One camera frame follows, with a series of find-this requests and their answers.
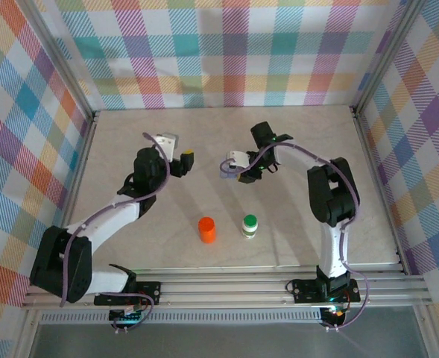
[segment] green cap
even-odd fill
[[[254,215],[248,215],[244,218],[244,224],[247,227],[254,227],[257,225],[257,217]]]

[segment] orange cup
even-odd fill
[[[210,244],[216,240],[216,226],[214,220],[204,217],[198,222],[199,236],[201,241]]]

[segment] small bottle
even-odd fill
[[[248,215],[242,221],[242,235],[247,239],[252,239],[257,231],[257,217]]]

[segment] marble surface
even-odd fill
[[[359,217],[350,229],[349,261],[396,263],[385,211],[345,106],[102,112],[73,221],[115,195],[133,171],[136,152],[150,145],[143,131],[178,134],[176,156],[193,149],[195,165],[187,176],[171,178],[144,217],[105,242],[95,252],[94,263],[130,269],[317,264],[320,228],[309,208],[305,177],[281,168],[248,185],[220,178],[218,165],[229,150],[256,150],[250,128],[262,121],[316,154],[349,161],[361,196]],[[241,235],[241,220],[249,213],[259,220],[252,240]],[[198,237],[203,216],[215,220],[213,244],[203,244]]]

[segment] purple cable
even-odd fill
[[[125,205],[128,204],[135,204],[135,203],[139,203],[140,201],[146,200],[148,198],[151,198],[152,196],[155,196],[158,192],[160,192],[166,185],[166,183],[168,183],[169,180],[169,176],[171,174],[171,170],[169,168],[169,162],[168,162],[168,157],[166,156],[165,151],[163,151],[163,149],[161,148],[161,145],[158,144],[158,142],[148,133],[143,133],[143,137],[152,141],[154,143],[154,145],[158,148],[158,150],[161,153],[162,158],[164,159],[165,163],[166,163],[166,178],[165,180],[161,183],[161,185],[158,187],[158,189],[156,189],[154,192],[151,192],[150,194],[147,194],[145,196],[136,198],[136,199],[131,199],[131,200],[126,200],[123,201],[121,203],[114,203],[114,204],[110,204],[107,207],[104,207],[103,209],[100,209],[99,211],[97,211],[95,214],[93,214],[92,216],[90,216],[87,220],[85,220],[85,222],[80,225],[79,227],[77,227],[77,230],[74,231],[74,233],[70,236],[69,241],[67,242],[67,245],[65,247],[65,253],[63,255],[63,278],[62,278],[62,300],[60,301],[60,307],[63,307],[65,305],[65,302],[67,301],[67,291],[69,290],[69,255],[70,255],[70,248],[72,247],[72,243],[73,240],[75,240],[75,238],[78,236],[78,234],[85,230],[86,227],[91,224],[96,218],[98,218],[99,216],[105,214],[107,211],[110,211],[111,209],[115,209],[116,207],[123,207]]]
[[[239,169],[239,170],[234,170],[234,171],[230,171],[224,168],[225,164],[231,163],[234,161],[234,159],[226,159],[225,161],[223,161],[220,165],[219,165],[219,169],[225,173],[225,174],[231,174],[231,175],[239,175],[241,173],[244,173],[246,171],[248,171],[249,169],[251,169],[252,167],[254,167],[257,162],[259,162],[259,160],[261,159],[261,157],[264,155],[264,153],[266,151],[268,151],[269,149],[273,148],[273,147],[277,147],[277,146],[283,146],[283,147],[289,147],[289,148],[294,148],[297,149],[298,151],[301,151],[302,153],[304,153],[305,155],[308,155],[309,157],[311,157],[313,160],[316,160],[322,164],[326,164],[328,165],[330,168],[332,168],[337,174],[338,176],[344,181],[345,185],[347,186],[348,190],[350,191],[350,194],[352,195],[352,199],[353,199],[353,203],[355,204],[356,207],[356,211],[355,211],[355,215],[348,221],[345,222],[341,228],[340,228],[340,242],[339,242],[339,254],[340,254],[340,261],[342,263],[342,265],[351,273],[353,274],[358,274],[360,276],[363,277],[364,281],[365,281],[365,286],[366,286],[366,291],[365,291],[365,299],[363,301],[362,306],[360,307],[360,310],[357,312],[357,314],[350,320],[348,321],[346,324],[342,324],[340,326],[340,328],[343,327],[347,327],[348,325],[352,324],[354,321],[356,321],[356,319],[363,313],[367,302],[368,302],[368,297],[370,295],[370,284],[368,283],[368,279],[367,277],[362,274],[361,272],[357,272],[354,271],[350,268],[350,266],[348,266],[348,264],[345,262],[344,259],[344,238],[345,238],[345,228],[352,224],[352,222],[355,221],[356,216],[359,213],[359,198],[352,186],[352,184],[350,183],[350,181],[347,179],[347,177],[345,176],[344,173],[341,172],[341,170],[339,168],[337,168],[337,166],[335,166],[334,164],[332,164],[331,162],[320,158],[318,155],[313,154],[312,152],[306,150],[305,148],[297,145],[297,144],[293,144],[293,143],[287,143],[287,142],[278,142],[278,143],[271,143],[268,146],[264,147],[263,149],[261,149],[259,151],[259,154],[257,155],[256,159],[253,160],[253,162],[251,164],[249,164],[248,167],[243,168],[243,169]]]
[[[143,323],[148,316],[151,314],[151,311],[153,311],[153,306],[154,306],[154,301],[153,298],[151,298],[151,296],[148,295],[143,295],[142,293],[117,293],[117,292],[105,292],[102,295],[109,295],[109,296],[119,296],[119,297],[140,297],[140,298],[146,298],[147,300],[150,301],[150,309],[148,310],[148,313],[138,322],[136,322],[133,326],[129,327],[128,330],[134,330],[135,328],[137,328],[141,323]],[[118,321],[117,318],[115,318],[113,320],[113,328],[115,328],[116,330],[119,330],[119,328],[116,326],[116,322]],[[123,331],[125,333],[128,333],[127,328],[124,328]]]

